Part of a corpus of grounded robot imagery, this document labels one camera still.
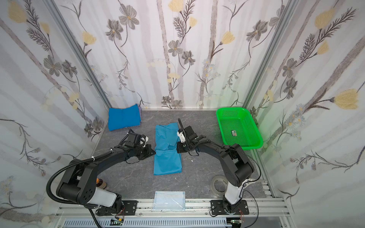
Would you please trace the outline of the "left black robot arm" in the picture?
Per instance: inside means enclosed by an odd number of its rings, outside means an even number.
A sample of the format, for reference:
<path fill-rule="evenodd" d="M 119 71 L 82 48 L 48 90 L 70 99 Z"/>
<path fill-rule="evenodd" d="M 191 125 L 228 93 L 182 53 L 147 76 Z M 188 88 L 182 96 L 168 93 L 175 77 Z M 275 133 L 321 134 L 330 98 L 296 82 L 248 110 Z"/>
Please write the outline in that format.
<path fill-rule="evenodd" d="M 126 162 L 132 157 L 145 160 L 156 155 L 150 144 L 146 146 L 114 147 L 109 152 L 90 159 L 73 160 L 57 171 L 53 177 L 63 174 L 56 190 L 56 199 L 64 204 L 78 204 L 86 208 L 100 206 L 110 214 L 118 214 L 124 208 L 121 196 L 97 187 L 97 177 L 108 168 Z"/>

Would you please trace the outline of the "teal t-shirt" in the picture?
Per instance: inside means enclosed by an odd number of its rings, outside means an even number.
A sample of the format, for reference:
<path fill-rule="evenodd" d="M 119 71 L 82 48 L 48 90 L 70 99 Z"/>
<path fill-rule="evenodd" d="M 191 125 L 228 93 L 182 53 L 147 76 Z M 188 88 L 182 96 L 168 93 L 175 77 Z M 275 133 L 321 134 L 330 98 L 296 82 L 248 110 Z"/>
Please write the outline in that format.
<path fill-rule="evenodd" d="M 177 143 L 180 141 L 178 130 L 178 123 L 156 126 L 154 175 L 182 172 L 182 157 L 177 152 Z"/>

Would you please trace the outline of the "green plastic basket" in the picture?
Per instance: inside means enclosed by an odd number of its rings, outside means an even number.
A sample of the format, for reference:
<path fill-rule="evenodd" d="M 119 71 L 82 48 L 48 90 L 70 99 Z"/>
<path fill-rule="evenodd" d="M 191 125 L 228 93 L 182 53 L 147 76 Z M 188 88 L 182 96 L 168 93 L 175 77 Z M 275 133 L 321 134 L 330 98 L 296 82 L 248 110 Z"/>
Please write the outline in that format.
<path fill-rule="evenodd" d="M 216 111 L 223 143 L 238 144 L 244 151 L 259 149 L 263 138 L 250 112 L 242 107 L 224 107 Z M 232 136 L 235 130 L 238 136 Z"/>

